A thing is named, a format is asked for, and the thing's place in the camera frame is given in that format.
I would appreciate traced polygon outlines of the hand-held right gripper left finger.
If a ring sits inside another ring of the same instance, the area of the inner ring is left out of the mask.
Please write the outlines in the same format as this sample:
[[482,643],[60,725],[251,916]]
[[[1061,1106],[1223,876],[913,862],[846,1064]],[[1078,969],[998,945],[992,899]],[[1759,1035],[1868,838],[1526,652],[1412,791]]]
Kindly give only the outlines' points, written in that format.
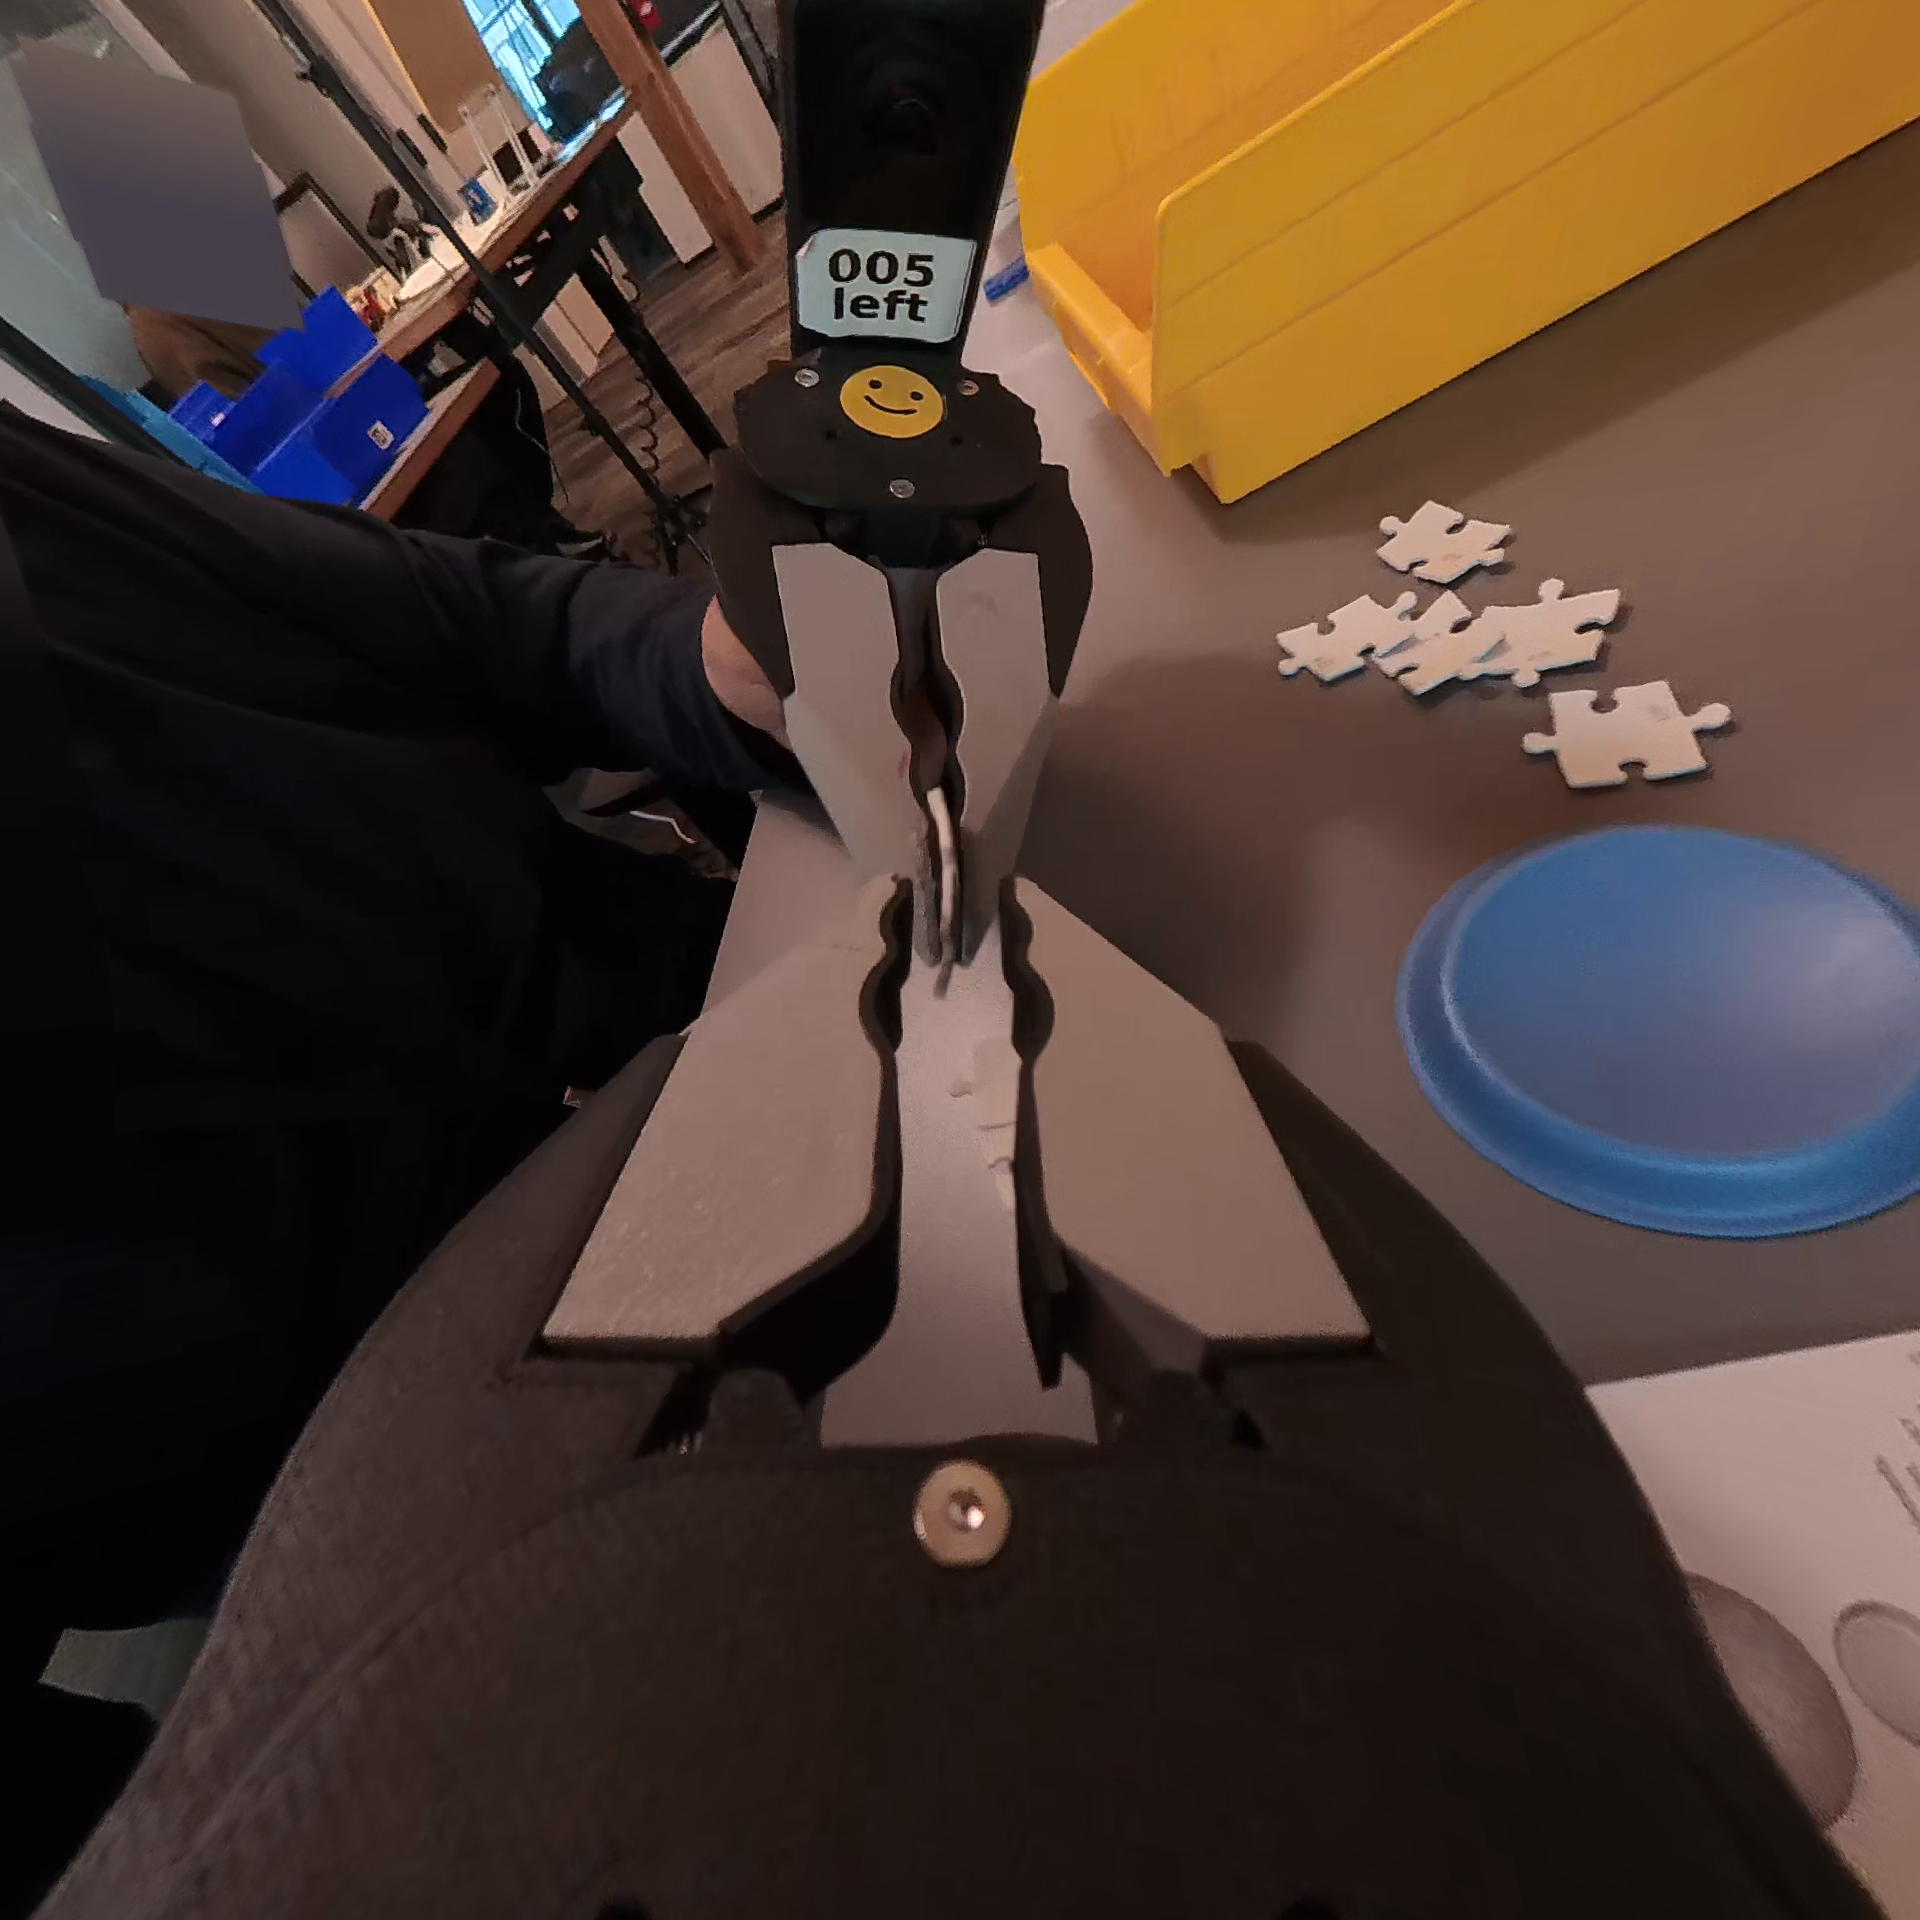
[[840,923],[684,1034],[539,1331],[561,1354],[763,1370],[815,1400],[899,1279],[899,986],[913,905],[866,881]]

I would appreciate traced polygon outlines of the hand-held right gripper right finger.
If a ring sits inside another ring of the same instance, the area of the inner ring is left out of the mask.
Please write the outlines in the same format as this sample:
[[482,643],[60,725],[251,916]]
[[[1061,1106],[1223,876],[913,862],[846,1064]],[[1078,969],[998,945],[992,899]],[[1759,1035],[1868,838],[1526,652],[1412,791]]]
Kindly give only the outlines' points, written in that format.
[[1369,1324],[1213,1020],[1024,876],[1012,992],[1020,1310],[1108,1387],[1364,1349]]

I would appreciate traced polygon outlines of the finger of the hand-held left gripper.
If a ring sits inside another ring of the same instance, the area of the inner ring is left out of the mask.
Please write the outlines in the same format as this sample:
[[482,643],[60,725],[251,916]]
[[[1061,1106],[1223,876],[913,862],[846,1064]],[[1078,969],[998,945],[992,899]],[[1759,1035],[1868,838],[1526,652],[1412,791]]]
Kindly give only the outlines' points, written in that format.
[[944,781],[945,732],[926,678],[923,636],[899,639],[890,574],[837,546],[772,549],[791,689],[790,748],[856,880],[919,888],[923,793]]
[[959,964],[970,964],[996,923],[1060,707],[1039,560],[1004,548],[972,554],[937,577],[933,617],[933,684],[948,703],[942,781],[958,803],[963,851]]

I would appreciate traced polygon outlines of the white jigsaw puzzle piece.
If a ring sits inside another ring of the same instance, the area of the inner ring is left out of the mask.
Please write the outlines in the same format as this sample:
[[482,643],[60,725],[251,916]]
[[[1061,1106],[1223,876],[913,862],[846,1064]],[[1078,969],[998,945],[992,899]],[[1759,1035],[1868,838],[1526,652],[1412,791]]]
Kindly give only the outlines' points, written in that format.
[[1683,709],[1667,682],[1622,684],[1548,696],[1548,732],[1526,732],[1524,756],[1549,756],[1572,789],[1622,785],[1629,769],[1646,781],[1704,774],[1699,737],[1733,722],[1723,701]]
[[1475,569],[1506,563],[1513,526],[1462,513],[1446,502],[1428,497],[1409,515],[1383,515],[1377,521],[1380,563],[1428,586],[1453,586]]
[[1471,662],[1471,678],[1500,678],[1515,689],[1534,688],[1542,675],[1597,660],[1603,630],[1619,614],[1619,587],[1583,589],[1568,596],[1563,579],[1540,583],[1534,600],[1485,606],[1480,621],[1496,633],[1489,652]]
[[923,793],[923,872],[918,888],[919,949],[948,972],[962,960],[963,851],[958,802],[936,781]]
[[1374,652],[1371,664],[1409,698],[1423,698],[1492,656],[1503,637],[1503,614],[1474,609],[1451,587],[1442,587],[1392,645]]
[[1371,657],[1401,645],[1412,636],[1418,604],[1412,589],[1401,589],[1389,601],[1361,593],[1332,608],[1321,619],[1284,630],[1276,633],[1277,673],[1310,673],[1320,684],[1337,682]]

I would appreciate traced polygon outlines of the person's left forearm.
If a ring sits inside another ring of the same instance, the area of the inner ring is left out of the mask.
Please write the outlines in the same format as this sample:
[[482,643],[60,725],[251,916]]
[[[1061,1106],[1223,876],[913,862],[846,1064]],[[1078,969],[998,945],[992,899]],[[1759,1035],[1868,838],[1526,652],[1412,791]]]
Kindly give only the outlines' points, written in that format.
[[272,614],[532,771],[651,769],[728,793],[809,791],[791,748],[735,720],[708,684],[713,587],[403,532],[345,508],[225,500]]

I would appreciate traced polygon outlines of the person's left hand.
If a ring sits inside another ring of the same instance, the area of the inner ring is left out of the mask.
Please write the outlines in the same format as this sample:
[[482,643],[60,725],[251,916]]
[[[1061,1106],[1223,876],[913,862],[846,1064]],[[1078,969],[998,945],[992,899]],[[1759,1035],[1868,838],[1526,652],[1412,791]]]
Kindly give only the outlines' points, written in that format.
[[731,717],[788,749],[783,698],[734,631],[718,597],[708,601],[701,616],[700,656],[713,698]]

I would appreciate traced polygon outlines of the wooden workbench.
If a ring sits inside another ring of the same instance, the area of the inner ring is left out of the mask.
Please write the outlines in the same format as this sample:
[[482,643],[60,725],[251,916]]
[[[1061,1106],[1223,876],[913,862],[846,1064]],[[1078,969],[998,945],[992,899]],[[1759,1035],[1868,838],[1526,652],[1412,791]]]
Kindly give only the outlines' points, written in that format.
[[[638,196],[619,143],[625,104],[599,114],[559,149],[556,168],[466,233],[505,303],[529,330],[571,281],[606,283],[599,244]],[[382,265],[345,289],[294,275],[299,319],[253,347],[259,372],[240,396],[196,375],[164,412],[155,437],[189,465],[272,497],[402,513],[457,452],[477,448],[475,424],[501,419],[526,375],[522,342],[487,309],[485,289],[446,233],[434,233],[420,275],[393,314],[371,325],[362,309]]]

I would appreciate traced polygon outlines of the black tripod stand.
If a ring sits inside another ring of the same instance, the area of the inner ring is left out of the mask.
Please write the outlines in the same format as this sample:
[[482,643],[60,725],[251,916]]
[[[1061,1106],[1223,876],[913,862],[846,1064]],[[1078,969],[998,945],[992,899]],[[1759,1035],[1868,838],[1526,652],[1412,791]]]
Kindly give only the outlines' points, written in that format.
[[299,78],[335,105],[359,141],[420,207],[424,221],[444,233],[449,251],[457,257],[457,267],[440,302],[475,311],[491,335],[524,350],[545,370],[588,431],[611,452],[611,458],[646,494],[660,560],[668,567],[675,567],[686,551],[706,562],[706,509],[692,494],[668,492],[660,484],[657,455],[636,452],[539,330],[545,308],[561,291],[564,280],[580,277],[588,300],[608,319],[615,346],[636,370],[640,387],[687,431],[695,446],[716,449],[711,419],[643,323],[634,302],[621,298],[601,257],[601,244],[611,237],[608,210],[611,176],[603,151],[614,143],[615,112],[603,118],[575,156],[509,205],[499,221],[472,245],[468,237],[473,228],[466,225],[430,183],[420,168],[420,148],[407,133],[382,123],[362,92],[325,57],[299,11],[279,2],[258,2],[253,10],[289,49]]

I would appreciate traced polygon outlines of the person's dark clothing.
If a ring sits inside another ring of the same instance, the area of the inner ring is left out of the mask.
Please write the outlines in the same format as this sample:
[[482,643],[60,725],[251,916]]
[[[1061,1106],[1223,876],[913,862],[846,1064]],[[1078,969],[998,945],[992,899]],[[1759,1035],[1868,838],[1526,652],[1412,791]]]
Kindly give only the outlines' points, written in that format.
[[218,1573],[425,1251],[695,1015],[728,891],[337,656],[236,490],[3,406],[3,1685]]

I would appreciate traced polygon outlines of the blue plastic dome stand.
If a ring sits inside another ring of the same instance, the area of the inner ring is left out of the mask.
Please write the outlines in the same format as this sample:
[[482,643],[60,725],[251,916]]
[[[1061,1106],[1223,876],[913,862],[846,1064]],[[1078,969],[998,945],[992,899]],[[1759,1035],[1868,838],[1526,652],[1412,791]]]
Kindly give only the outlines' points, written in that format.
[[1425,1100],[1560,1203],[1666,1235],[1806,1235],[1917,1188],[1917,919],[1770,838],[1596,828],[1488,862],[1403,949]]

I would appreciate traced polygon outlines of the blue storage bin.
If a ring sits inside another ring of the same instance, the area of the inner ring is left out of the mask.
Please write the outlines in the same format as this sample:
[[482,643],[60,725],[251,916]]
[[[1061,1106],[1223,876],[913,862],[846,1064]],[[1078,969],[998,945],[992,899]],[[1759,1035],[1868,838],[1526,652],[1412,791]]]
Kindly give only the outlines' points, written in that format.
[[377,352],[371,328],[335,285],[324,285],[284,328],[253,350],[261,367],[282,372],[313,392],[325,392]]
[[371,352],[337,392],[322,394],[282,367],[258,386],[269,437],[250,479],[282,500],[356,506],[425,419],[420,386],[383,352]]
[[166,416],[228,468],[251,477],[284,442],[308,427],[322,403],[322,387],[268,366],[240,396],[197,382]]

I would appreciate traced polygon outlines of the yellow plastic storage bin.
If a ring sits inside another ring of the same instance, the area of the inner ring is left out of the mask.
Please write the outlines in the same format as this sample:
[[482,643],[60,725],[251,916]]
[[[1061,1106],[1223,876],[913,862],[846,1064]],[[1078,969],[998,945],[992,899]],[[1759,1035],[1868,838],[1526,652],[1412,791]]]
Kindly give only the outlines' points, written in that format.
[[1021,253],[1232,503],[1916,112],[1916,4],[1127,4],[1025,90]]

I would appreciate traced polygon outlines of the white instruction sheet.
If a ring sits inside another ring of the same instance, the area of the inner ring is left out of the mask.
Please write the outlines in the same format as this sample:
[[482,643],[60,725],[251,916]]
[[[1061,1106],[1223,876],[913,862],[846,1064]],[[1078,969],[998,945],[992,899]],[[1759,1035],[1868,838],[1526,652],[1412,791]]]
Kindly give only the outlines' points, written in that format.
[[1886,1916],[1917,1914],[1916,1334],[1592,1387],[1743,1714]]

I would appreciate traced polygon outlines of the wooden post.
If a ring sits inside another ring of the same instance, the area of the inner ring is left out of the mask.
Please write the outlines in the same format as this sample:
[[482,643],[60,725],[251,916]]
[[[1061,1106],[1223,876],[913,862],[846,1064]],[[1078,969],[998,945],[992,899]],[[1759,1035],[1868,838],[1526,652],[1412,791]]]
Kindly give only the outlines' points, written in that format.
[[581,23],[621,86],[643,136],[619,133],[640,197],[682,261],[711,249],[734,275],[757,265],[759,233],[654,36],[621,2],[580,2]]

